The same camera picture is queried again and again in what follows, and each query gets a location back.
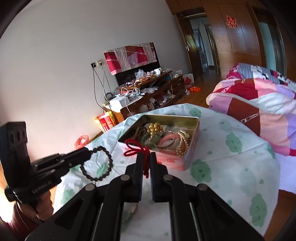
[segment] gold bead cluster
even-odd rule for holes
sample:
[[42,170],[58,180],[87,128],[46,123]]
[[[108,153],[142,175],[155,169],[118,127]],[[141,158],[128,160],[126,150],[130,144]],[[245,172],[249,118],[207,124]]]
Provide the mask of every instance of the gold bead cluster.
[[163,128],[162,126],[159,124],[159,123],[150,123],[149,124],[149,127],[147,129],[147,132],[150,133],[150,138],[149,138],[149,141],[152,140],[152,137],[158,133],[158,132],[161,132],[163,131]]
[[[181,155],[184,156],[187,153],[187,150],[189,148],[189,144],[188,144],[187,140],[189,139],[190,136],[189,136],[189,134],[187,134],[184,131],[179,131],[178,135],[180,136],[180,143],[177,146],[176,153],[177,153],[178,156],[181,156]],[[185,143],[185,150],[181,151],[183,143]]]

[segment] beaded bracelet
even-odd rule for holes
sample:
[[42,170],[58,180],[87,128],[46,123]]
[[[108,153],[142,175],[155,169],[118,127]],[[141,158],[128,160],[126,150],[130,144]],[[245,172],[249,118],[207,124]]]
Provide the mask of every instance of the beaded bracelet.
[[84,168],[84,162],[81,164],[80,169],[82,171],[82,174],[84,176],[86,176],[87,179],[91,180],[91,181],[102,181],[105,177],[109,176],[110,172],[112,171],[112,167],[113,167],[113,159],[111,154],[109,153],[109,151],[106,150],[105,147],[103,146],[99,146],[97,148],[94,148],[93,150],[91,150],[91,154],[96,153],[97,151],[103,151],[109,158],[108,160],[108,170],[100,177],[92,177],[90,175],[87,174],[87,171]]

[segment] red knotted cord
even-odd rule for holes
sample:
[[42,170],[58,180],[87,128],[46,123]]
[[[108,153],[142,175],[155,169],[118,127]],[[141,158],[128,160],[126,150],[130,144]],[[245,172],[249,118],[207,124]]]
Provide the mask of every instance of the red knotted cord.
[[[133,148],[129,144],[133,143],[135,146],[138,146],[139,148]],[[130,150],[126,151],[123,155],[124,156],[133,156],[135,154],[138,154],[138,152],[142,152],[144,154],[144,161],[143,161],[143,175],[148,178],[149,177],[149,168],[150,168],[150,162],[149,162],[149,148],[148,146],[145,147],[145,149],[142,147],[142,145],[134,140],[134,139],[127,139],[126,145],[130,148]]]

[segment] wooden floor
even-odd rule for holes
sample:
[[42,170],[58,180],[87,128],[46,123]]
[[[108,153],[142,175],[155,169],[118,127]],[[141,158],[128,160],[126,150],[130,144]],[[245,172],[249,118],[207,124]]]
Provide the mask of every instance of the wooden floor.
[[[205,102],[206,97],[213,91],[220,81],[214,71],[203,74],[195,80],[194,85],[201,87],[199,92],[191,92],[178,100],[176,104],[190,103],[202,107],[208,107]],[[296,208],[296,195],[290,192],[279,190],[278,203],[274,210],[269,227],[264,235],[266,241],[272,241],[278,235],[292,211]]]

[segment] power outlet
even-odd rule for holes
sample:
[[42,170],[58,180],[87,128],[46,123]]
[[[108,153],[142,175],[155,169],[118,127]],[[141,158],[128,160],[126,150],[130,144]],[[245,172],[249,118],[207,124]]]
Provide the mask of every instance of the power outlet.
[[103,60],[99,59],[96,62],[91,63],[91,66],[93,68],[98,67],[98,66],[102,66],[103,65]]

